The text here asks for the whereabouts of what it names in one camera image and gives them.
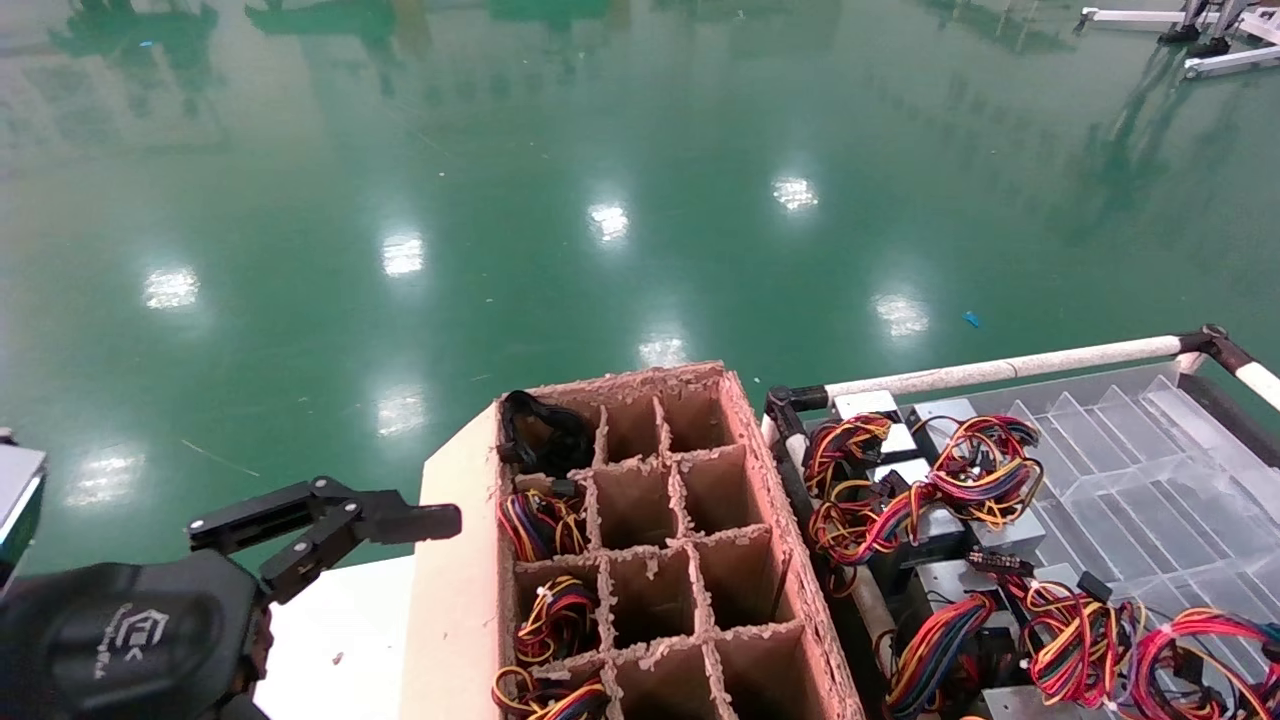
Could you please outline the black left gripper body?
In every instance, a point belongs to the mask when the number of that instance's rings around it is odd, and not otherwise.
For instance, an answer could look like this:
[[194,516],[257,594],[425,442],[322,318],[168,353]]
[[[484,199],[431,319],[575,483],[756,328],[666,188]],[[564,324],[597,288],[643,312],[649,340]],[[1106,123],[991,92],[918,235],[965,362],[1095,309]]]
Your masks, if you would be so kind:
[[3,596],[5,719],[261,719],[273,646],[260,582],[211,550],[14,580]]

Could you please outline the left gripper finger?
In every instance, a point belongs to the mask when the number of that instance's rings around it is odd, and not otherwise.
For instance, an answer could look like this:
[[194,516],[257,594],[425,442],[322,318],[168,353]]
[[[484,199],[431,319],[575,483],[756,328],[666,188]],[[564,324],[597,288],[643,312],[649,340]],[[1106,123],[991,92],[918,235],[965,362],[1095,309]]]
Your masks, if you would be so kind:
[[454,503],[412,505],[394,489],[352,489],[316,477],[207,512],[189,523],[187,537],[191,551],[232,556],[297,532],[259,569],[266,600],[288,603],[365,542],[447,541],[462,529]]

